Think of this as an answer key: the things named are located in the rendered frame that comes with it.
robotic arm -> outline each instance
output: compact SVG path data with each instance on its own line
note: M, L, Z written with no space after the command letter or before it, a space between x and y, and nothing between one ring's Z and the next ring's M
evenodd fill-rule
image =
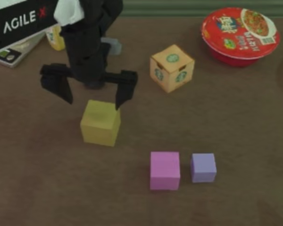
M60 35L65 41L70 68L62 64L44 65L41 69L43 88L72 103L68 78L85 84L116 83L116 109L133 97L137 73L107 73L111 46L101 42L101 37L122 12L122 0L11 1L14 3L0 8L0 51L51 26L61 26Z

red lid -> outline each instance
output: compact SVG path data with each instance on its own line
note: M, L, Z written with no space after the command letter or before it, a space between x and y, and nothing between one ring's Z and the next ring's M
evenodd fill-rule
M266 16L244 8L223 8L205 18L204 41L215 51L237 59L258 59L280 42L275 24Z

green circular logo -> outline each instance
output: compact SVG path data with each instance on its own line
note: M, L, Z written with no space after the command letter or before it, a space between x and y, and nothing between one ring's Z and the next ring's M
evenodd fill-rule
M176 77L176 82L181 82L187 76L187 72L180 72L179 75Z
M159 69L155 69L155 76L158 78L158 80L163 81L164 75Z
M177 54L170 54L166 57L166 60L170 63L175 63L179 61L179 56Z

purple cube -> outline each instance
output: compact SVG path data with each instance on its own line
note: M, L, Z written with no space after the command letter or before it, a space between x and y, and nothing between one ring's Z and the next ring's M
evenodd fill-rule
M193 183L210 183L217 174L214 154L192 154L191 176Z
M151 152L150 189L177 190L180 181L178 152Z

noodle image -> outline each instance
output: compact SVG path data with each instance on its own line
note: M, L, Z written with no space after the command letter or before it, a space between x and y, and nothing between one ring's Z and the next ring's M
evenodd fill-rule
M268 35L268 25L261 14L247 10L243 20L249 30L251 30L253 33L261 36Z

